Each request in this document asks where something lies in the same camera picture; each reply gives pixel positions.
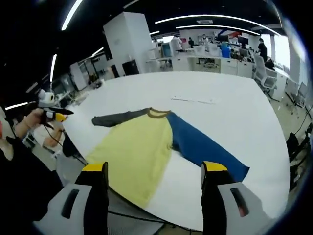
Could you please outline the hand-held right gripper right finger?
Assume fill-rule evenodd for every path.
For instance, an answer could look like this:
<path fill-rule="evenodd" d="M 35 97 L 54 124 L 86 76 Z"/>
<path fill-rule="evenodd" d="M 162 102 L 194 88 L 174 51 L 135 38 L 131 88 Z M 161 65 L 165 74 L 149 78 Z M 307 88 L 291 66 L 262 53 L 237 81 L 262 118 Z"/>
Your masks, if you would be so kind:
<path fill-rule="evenodd" d="M 201 190 L 204 235 L 262 235 L 273 223 L 262 201 L 221 164 L 202 162 Z"/>

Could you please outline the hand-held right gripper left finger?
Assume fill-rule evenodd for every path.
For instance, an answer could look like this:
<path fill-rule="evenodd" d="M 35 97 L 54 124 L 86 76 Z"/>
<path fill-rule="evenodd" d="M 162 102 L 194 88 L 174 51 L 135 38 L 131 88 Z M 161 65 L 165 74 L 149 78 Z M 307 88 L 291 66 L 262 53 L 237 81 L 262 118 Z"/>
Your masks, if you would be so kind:
<path fill-rule="evenodd" d="M 66 185 L 34 227 L 43 235 L 107 235 L 108 163 L 84 167 L 75 184 Z"/>

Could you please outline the person's left hand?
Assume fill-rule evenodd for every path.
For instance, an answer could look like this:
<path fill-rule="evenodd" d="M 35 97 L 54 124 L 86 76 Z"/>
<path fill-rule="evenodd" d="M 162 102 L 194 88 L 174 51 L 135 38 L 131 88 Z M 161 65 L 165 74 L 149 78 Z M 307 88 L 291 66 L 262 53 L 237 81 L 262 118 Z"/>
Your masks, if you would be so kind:
<path fill-rule="evenodd" d="M 44 113 L 43 109 L 36 108 L 33 111 L 31 111 L 23 119 L 23 121 L 27 125 L 27 127 L 33 128 L 34 126 L 40 124 L 43 113 Z"/>

